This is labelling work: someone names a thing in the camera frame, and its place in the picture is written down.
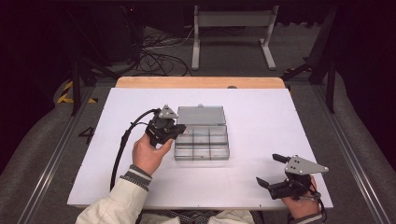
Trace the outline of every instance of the white table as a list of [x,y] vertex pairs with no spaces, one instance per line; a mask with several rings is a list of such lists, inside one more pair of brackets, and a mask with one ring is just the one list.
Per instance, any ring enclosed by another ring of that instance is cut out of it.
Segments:
[[[85,207],[108,195],[120,138],[130,122],[147,110],[162,108],[165,104],[175,111],[182,105],[222,105],[231,156],[228,161],[175,161],[171,149],[153,175],[144,208],[284,208],[280,200],[272,200],[268,190],[257,184],[256,176],[270,184],[286,178],[285,164],[273,161],[273,153],[316,161],[287,89],[114,88],[107,98],[68,204]],[[138,125],[132,130],[118,176],[127,171],[132,162],[133,143],[145,128]],[[322,201],[326,207],[332,207],[322,176],[314,177]]]

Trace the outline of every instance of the person's right hand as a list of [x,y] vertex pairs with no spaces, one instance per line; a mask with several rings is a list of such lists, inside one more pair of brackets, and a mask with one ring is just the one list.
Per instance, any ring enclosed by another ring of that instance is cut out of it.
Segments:
[[145,133],[134,143],[133,164],[148,175],[152,175],[161,165],[163,156],[171,149],[173,139],[169,139],[160,148],[149,143],[149,136]]
[[[313,176],[311,176],[311,182],[311,189],[315,190],[317,188],[317,183],[315,182],[315,178]],[[310,192],[307,192],[305,196],[312,197]],[[295,219],[306,217],[320,211],[317,200],[294,200],[291,197],[282,198],[281,200],[289,208],[291,215]]]

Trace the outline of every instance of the gray floor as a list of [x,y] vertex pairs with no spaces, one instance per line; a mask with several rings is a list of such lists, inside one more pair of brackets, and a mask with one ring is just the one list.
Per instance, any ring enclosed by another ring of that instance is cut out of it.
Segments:
[[[200,69],[193,71],[192,75],[280,77],[285,69],[304,62],[302,57],[308,55],[318,29],[317,26],[308,29],[302,25],[278,25],[270,44],[277,66],[275,71],[267,69],[258,44],[258,39],[265,31],[263,28],[246,29],[240,36],[206,32],[201,43]],[[188,40],[182,46],[155,51],[176,56],[191,65],[191,44]],[[183,68],[176,67],[173,71],[172,75],[176,76]],[[318,163],[326,164],[331,169],[324,179],[334,208],[328,209],[329,218],[326,223],[396,223],[395,172],[348,101],[342,79],[336,77],[335,115],[328,115],[321,101],[325,82],[320,86],[310,86],[306,81],[308,75],[301,74],[287,84],[291,86],[291,97]],[[59,158],[59,165],[54,167],[55,175],[47,176],[48,189],[41,194],[42,198],[27,220],[31,223],[74,223],[81,210],[68,206],[66,201],[88,148],[86,138],[78,137],[78,134],[96,126],[113,85],[114,82],[102,78],[94,89],[82,87],[84,92],[90,94],[89,97],[98,98],[99,101],[97,104],[85,104],[78,120],[70,117],[71,104],[57,104],[26,134],[0,176],[0,223],[18,222],[53,152],[59,147],[64,147],[64,153]],[[54,95],[54,101],[60,96],[63,87],[64,84]],[[341,127],[342,136],[334,130],[335,120]],[[67,133],[65,130],[74,121],[76,124],[70,132],[69,141],[59,146],[60,140]],[[356,156],[360,165],[358,168],[349,162],[350,154],[345,153],[346,146]],[[360,184],[362,175],[359,168],[368,180],[363,182],[368,182],[369,185]],[[382,208],[373,208],[370,205],[372,201],[379,201]],[[383,210],[389,220],[378,220],[376,208],[380,214]],[[265,223],[286,223],[286,214],[286,210],[263,212]]]

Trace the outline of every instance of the transparent organizer box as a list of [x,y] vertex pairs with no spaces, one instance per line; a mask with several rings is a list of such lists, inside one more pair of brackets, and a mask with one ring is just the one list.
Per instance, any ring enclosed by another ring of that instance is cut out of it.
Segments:
[[180,106],[177,123],[186,131],[175,141],[177,161],[227,161],[230,158],[222,106]]

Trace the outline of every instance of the white metal stand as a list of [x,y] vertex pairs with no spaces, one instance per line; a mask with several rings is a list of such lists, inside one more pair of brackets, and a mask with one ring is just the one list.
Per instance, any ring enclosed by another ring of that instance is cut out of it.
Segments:
[[194,9],[194,45],[192,51],[193,70],[199,68],[200,55],[200,27],[214,26],[268,26],[265,38],[260,39],[262,52],[267,61],[268,68],[275,70],[275,62],[268,48],[271,34],[274,29],[277,10],[279,6],[274,6],[272,10],[265,11],[199,11],[199,7]]

